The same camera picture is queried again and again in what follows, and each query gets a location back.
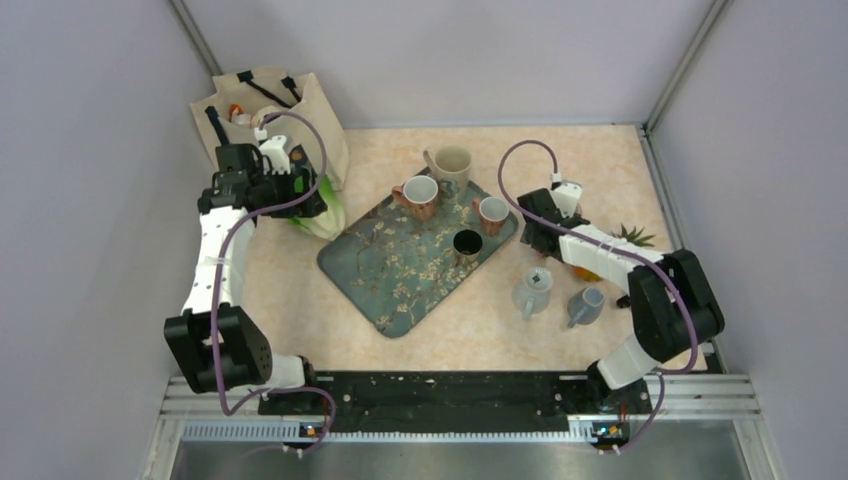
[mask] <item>succulent plant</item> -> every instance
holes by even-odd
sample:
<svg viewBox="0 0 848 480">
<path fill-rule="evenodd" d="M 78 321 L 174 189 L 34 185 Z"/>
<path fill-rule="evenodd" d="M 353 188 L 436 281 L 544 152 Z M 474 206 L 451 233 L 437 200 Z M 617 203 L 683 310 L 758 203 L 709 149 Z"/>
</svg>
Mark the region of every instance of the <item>succulent plant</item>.
<svg viewBox="0 0 848 480">
<path fill-rule="evenodd" d="M 637 247 L 653 247 L 654 244 L 651 243 L 656 235 L 645 235 L 642 234 L 645 232 L 645 227 L 642 227 L 638 232 L 636 231 L 636 227 L 633 227 L 633 230 L 627 230 L 627 227 L 624 224 L 621 224 L 621 230 L 618 232 L 610 232 L 610 235 L 616 238 L 623 238 L 627 240 L 629 243 L 636 245 Z"/>
</svg>

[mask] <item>blue floral tray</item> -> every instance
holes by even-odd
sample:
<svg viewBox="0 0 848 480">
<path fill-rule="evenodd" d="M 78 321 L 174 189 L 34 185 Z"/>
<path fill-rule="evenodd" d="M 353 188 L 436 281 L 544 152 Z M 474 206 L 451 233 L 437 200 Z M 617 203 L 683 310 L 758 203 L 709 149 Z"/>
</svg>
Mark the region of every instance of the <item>blue floral tray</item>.
<svg viewBox="0 0 848 480">
<path fill-rule="evenodd" d="M 318 266 L 378 332 L 402 337 L 515 234 L 518 219 L 510 212 L 498 235 L 483 235 L 474 263 L 456 265 L 453 236 L 464 229 L 482 235 L 471 201 L 488 196 L 470 182 L 462 203 L 442 202 L 422 224 L 390 195 L 322 248 Z"/>
</svg>

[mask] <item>gray wall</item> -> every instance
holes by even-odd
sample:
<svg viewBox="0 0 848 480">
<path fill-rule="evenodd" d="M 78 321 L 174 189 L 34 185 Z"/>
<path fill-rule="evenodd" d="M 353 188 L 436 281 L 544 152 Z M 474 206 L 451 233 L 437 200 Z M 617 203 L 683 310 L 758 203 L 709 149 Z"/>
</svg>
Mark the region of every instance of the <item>gray wall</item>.
<svg viewBox="0 0 848 480">
<path fill-rule="evenodd" d="M 0 477 L 140 473 L 207 183 L 164 1 L 0 7 Z"/>
<path fill-rule="evenodd" d="M 789 478 L 848 471 L 848 2 L 735 2 L 657 134 Z"/>
<path fill-rule="evenodd" d="M 347 127 L 642 121 L 709 0 L 187 0 L 225 71 L 315 71 Z"/>
</svg>

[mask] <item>gray cup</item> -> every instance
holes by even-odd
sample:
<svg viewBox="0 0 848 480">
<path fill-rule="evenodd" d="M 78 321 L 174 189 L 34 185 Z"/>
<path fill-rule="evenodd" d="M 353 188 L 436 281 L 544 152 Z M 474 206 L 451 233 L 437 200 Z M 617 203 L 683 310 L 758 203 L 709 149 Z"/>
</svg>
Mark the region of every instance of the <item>gray cup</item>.
<svg viewBox="0 0 848 480">
<path fill-rule="evenodd" d="M 521 318 L 529 320 L 547 308 L 553 284 L 551 272 L 544 268 L 534 268 L 521 277 L 512 289 L 512 303 L 521 311 Z"/>
<path fill-rule="evenodd" d="M 604 293 L 595 287 L 580 290 L 568 301 L 568 328 L 589 325 L 601 316 L 604 309 Z"/>
</svg>

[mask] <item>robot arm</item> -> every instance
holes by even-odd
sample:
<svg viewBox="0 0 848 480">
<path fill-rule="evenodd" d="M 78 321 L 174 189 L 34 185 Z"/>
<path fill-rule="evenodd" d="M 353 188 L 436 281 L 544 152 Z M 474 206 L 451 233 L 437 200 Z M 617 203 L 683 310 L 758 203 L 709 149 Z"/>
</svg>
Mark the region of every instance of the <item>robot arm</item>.
<svg viewBox="0 0 848 480">
<path fill-rule="evenodd" d="M 227 388 L 269 380 L 278 386 L 304 383 L 306 363 L 300 357 L 272 355 L 268 340 L 241 308 L 247 252 L 255 223 L 236 232 L 223 258 L 224 238 L 236 222 L 264 207 L 288 202 L 307 191 L 316 179 L 301 146 L 285 151 L 286 137 L 218 147 L 219 170 L 197 201 L 201 243 L 194 281 L 182 314 L 165 321 L 165 339 L 187 383 L 195 393 L 216 391 L 210 345 L 210 308 L 215 270 L 222 265 L 217 305 L 222 370 Z M 326 211 L 320 195 L 270 214 L 274 218 L 314 217 Z"/>
<path fill-rule="evenodd" d="M 695 254 L 685 249 L 661 254 L 590 225 L 577 213 L 576 204 L 582 190 L 572 185 L 555 181 L 552 190 L 539 189 L 522 195 L 518 203 L 552 223 L 596 240 L 600 246 L 573 235 L 560 235 L 526 217 L 521 241 L 563 263 L 590 270 L 630 295 L 634 334 L 589 367 L 590 378 L 598 379 L 609 392 L 636 382 L 661 363 L 690 348 L 679 306 L 670 298 L 662 281 L 648 267 L 613 253 L 613 248 L 638 254 L 669 276 L 686 302 L 699 344 L 724 329 L 724 316 Z"/>
</svg>

